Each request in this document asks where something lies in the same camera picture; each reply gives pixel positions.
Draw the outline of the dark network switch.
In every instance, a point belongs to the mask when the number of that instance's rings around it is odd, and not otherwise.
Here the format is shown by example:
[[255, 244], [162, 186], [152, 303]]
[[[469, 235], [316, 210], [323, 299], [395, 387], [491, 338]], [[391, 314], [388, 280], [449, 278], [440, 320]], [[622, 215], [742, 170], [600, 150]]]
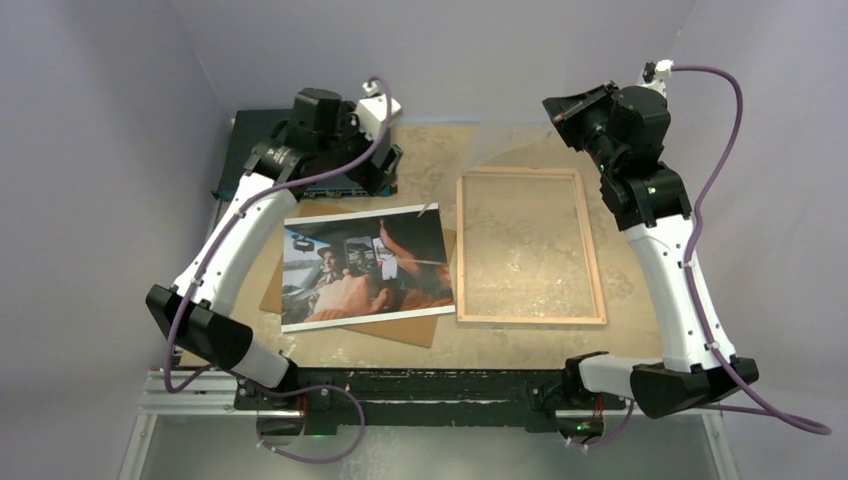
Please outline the dark network switch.
[[[226, 158], [217, 189], [213, 197], [220, 201], [231, 201], [244, 172], [244, 164], [252, 149], [261, 141], [276, 136], [281, 123], [290, 118], [289, 109], [253, 109], [238, 110], [233, 118]], [[351, 198], [369, 197], [369, 194], [356, 182], [345, 176], [325, 180], [309, 186], [305, 197]]]

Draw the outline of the brown backing board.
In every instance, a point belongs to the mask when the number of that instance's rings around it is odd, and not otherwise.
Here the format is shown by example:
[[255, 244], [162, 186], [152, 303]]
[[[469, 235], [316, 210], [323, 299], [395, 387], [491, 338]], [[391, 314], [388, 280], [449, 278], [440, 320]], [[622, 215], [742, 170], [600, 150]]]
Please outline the brown backing board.
[[[352, 213], [352, 210], [344, 209], [338, 205], [324, 201], [307, 201], [301, 208], [300, 213], [296, 214], [296, 217], [312, 217], [347, 213]], [[269, 280], [262, 300], [259, 303], [260, 311], [282, 314], [282, 277], [283, 257], [280, 257]], [[433, 344], [437, 322], [438, 317], [430, 315], [349, 325], [343, 326], [343, 329], [417, 347], [430, 348]]]

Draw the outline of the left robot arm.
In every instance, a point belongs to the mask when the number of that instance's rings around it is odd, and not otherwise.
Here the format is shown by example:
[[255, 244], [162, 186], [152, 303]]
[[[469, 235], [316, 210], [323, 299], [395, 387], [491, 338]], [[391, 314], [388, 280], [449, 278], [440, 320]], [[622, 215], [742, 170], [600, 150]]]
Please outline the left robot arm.
[[379, 76], [364, 83], [355, 102], [320, 88], [296, 94], [288, 119], [251, 150], [224, 217], [200, 252], [173, 282], [147, 293], [168, 354], [180, 347], [258, 385], [272, 408], [295, 402], [296, 364], [231, 318], [235, 301], [277, 223], [310, 186], [343, 176], [376, 195], [395, 181], [402, 153], [389, 136], [401, 111]]

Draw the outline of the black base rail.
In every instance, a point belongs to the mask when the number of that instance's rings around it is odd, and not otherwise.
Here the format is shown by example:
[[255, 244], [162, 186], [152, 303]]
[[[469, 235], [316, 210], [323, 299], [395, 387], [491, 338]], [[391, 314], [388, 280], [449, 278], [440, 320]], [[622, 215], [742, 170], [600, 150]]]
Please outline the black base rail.
[[234, 407], [270, 416], [300, 410], [308, 435], [340, 426], [515, 427], [554, 433], [562, 411], [622, 410], [622, 398], [569, 385], [562, 369], [380, 369], [303, 367], [299, 393], [282, 398], [242, 380]]

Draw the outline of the printed photo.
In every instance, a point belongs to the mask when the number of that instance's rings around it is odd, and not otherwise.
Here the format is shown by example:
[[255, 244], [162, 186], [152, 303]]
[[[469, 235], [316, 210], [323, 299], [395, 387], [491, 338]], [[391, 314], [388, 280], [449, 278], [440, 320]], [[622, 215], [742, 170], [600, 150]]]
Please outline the printed photo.
[[455, 310], [450, 257], [437, 204], [285, 221], [282, 332]]

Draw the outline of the aluminium extrusion rail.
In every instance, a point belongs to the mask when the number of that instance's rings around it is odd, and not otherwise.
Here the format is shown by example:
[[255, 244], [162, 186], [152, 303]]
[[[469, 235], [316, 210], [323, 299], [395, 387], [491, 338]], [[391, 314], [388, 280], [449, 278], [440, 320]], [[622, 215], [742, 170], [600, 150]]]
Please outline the aluminium extrusion rail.
[[[363, 394], [355, 396], [362, 407], [367, 406], [427, 406], [443, 407], [494, 407], [504, 406], [504, 400], [495, 399], [449, 399], [437, 396], [426, 399], [422, 396], [406, 395], [387, 399], [367, 399]], [[143, 388], [139, 411], [147, 414], [160, 415], [214, 415], [214, 414], [257, 414], [261, 411], [273, 416], [280, 416], [286, 409], [278, 404], [280, 398], [270, 398], [264, 394], [255, 394], [242, 384], [223, 372], [205, 372], [199, 378], [178, 393], [170, 393], [164, 385], [164, 377], [160, 372], [148, 375]]]

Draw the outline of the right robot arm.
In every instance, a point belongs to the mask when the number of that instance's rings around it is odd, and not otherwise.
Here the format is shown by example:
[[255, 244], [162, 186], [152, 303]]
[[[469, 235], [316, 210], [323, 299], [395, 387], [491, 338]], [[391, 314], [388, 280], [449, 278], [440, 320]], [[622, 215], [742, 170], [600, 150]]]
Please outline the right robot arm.
[[684, 183], [660, 159], [671, 123], [667, 99], [644, 86], [607, 83], [542, 106], [566, 146], [587, 153], [600, 173], [602, 200], [645, 276], [663, 350], [654, 360], [608, 352], [569, 359], [564, 399], [584, 407], [611, 394], [657, 419], [756, 382], [758, 365], [738, 355], [722, 328], [689, 246], [695, 223]]

